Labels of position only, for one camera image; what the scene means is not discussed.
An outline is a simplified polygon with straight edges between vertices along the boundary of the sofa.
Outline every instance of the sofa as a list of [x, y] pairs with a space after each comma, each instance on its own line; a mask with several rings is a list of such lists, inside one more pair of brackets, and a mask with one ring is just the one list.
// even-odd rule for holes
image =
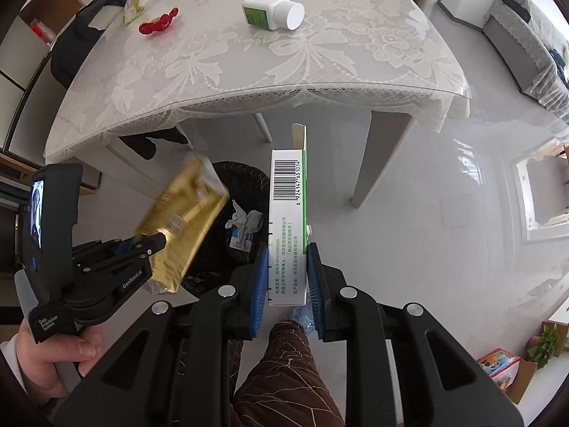
[[530, 6], [530, 14], [526, 23], [502, 0], [496, 0], [483, 33], [506, 62], [520, 91], [569, 123], [569, 89], [548, 51], [567, 55], [569, 42], [535, 4]]

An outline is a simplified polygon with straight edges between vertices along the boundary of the white tile floor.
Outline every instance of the white tile floor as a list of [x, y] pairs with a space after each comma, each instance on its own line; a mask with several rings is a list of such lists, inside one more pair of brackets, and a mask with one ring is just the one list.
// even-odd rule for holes
[[[422, 303], [478, 358], [496, 347], [521, 352], [569, 286], [567, 237], [528, 242], [516, 186], [516, 163], [552, 138], [559, 123], [518, 91], [480, 33], [431, 18], [472, 88], [471, 116], [449, 119], [441, 133], [415, 126], [370, 200], [349, 199], [363, 155], [370, 112], [301, 106], [265, 114], [274, 143], [250, 116], [183, 124], [213, 162], [235, 160], [269, 171], [270, 151], [291, 145], [290, 125], [308, 129], [308, 220], [328, 265], [377, 301]], [[75, 241], [129, 236], [150, 200], [103, 177], [81, 198]], [[177, 303], [191, 299], [175, 297]], [[118, 338], [154, 298], [140, 291], [104, 324]], [[282, 310], [266, 310], [257, 341], [245, 346], [241, 380], [265, 350]], [[311, 339], [321, 375], [343, 408], [345, 349]]]

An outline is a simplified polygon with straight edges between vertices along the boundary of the table leg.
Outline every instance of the table leg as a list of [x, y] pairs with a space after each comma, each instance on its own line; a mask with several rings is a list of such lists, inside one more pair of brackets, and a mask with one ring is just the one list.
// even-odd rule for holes
[[252, 116], [255, 118], [257, 125], [259, 126], [259, 128], [263, 132], [263, 135], [265, 136], [267, 143], [272, 143], [271, 132], [269, 132], [269, 130], [268, 130], [267, 124], [265, 123], [265, 119], [263, 118], [263, 114], [256, 113], [256, 114], [253, 114]]
[[360, 208], [375, 189], [414, 123], [409, 114], [372, 111], [368, 141], [352, 196], [356, 208]]

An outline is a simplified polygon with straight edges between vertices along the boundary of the brown pants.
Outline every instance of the brown pants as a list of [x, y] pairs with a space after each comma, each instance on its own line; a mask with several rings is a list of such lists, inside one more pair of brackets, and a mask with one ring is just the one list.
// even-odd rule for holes
[[[242, 341], [229, 342], [231, 392], [242, 347]], [[232, 403], [232, 427], [344, 427], [340, 410], [318, 374], [308, 339], [294, 321], [272, 328], [265, 355]]]

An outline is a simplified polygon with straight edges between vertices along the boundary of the green stripe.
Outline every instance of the green stripe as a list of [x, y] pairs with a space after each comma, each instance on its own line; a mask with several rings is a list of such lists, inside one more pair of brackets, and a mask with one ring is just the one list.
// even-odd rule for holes
[[306, 157], [302, 149], [302, 249], [306, 254]]

